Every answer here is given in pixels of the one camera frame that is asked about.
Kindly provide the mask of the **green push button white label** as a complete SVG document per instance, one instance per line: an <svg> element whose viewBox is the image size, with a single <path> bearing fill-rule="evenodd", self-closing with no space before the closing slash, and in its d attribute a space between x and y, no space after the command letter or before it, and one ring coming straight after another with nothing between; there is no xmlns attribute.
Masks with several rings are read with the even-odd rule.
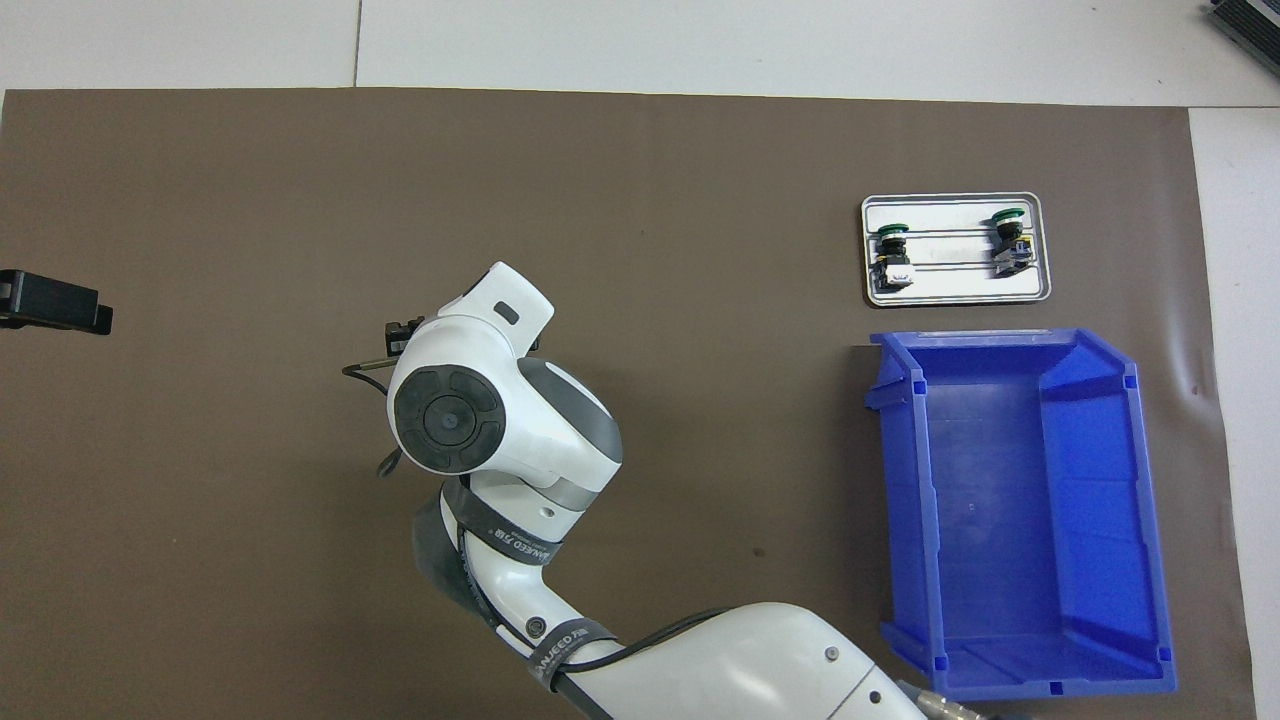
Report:
<svg viewBox="0 0 1280 720"><path fill-rule="evenodd" d="M908 255L909 231L905 223L890 223L876 231L876 260L872 264L874 291L896 293L915 283L915 266Z"/></svg>

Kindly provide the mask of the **green push button grey block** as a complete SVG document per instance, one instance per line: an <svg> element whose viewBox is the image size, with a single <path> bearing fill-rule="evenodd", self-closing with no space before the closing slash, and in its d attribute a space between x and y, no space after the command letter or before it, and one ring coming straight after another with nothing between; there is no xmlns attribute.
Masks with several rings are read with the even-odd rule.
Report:
<svg viewBox="0 0 1280 720"><path fill-rule="evenodd" d="M997 278L1016 275L1036 260L1032 237L1024 231L1024 215L1021 208L1006 208L991 217L998 240L992 258Z"/></svg>

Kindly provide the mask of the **brown table mat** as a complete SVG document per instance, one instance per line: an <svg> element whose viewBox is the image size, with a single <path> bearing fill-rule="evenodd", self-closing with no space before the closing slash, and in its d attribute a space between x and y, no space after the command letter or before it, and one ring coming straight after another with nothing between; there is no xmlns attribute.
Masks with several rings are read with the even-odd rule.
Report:
<svg viewBox="0 0 1280 720"><path fill-rule="evenodd" d="M1034 304L877 307L861 202L1030 191ZM626 641L760 601L895 676L870 334L1083 327L1139 368L1179 689L1012 706L1247 720L1251 647L1190 114L407 88L10 91L0 266L109 336L0 331L0 720L581 720L417 571L439 480L340 368L493 263L617 418L547 579Z"/></svg>

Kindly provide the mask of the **silver metal tray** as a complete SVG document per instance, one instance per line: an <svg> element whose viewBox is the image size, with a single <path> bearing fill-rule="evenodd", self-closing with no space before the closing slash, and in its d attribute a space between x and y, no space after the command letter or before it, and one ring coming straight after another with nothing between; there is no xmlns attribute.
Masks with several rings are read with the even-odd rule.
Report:
<svg viewBox="0 0 1280 720"><path fill-rule="evenodd" d="M1016 275L997 278L991 217L1006 208L1025 210L1036 260ZM1052 292L1042 202L1030 191L878 193L861 202L860 218L867 297L877 307L1034 304ZM874 233L890 223L910 227L908 255L916 274L910 287L881 293L872 279Z"/></svg>

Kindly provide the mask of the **blue plastic storage bin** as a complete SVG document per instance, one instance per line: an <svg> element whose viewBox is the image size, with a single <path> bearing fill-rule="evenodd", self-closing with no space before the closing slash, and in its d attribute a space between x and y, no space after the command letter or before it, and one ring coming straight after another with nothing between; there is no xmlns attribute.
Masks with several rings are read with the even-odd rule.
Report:
<svg viewBox="0 0 1280 720"><path fill-rule="evenodd" d="M890 647L956 701L1174 692L1137 364L1084 328L870 342Z"/></svg>

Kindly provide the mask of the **grey ribbed device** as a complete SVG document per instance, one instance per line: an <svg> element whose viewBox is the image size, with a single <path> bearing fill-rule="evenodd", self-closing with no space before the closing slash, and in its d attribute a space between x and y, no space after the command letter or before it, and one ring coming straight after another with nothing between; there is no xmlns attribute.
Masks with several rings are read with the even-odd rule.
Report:
<svg viewBox="0 0 1280 720"><path fill-rule="evenodd" d="M1208 18L1251 55L1280 67L1280 0L1210 0Z"/></svg>

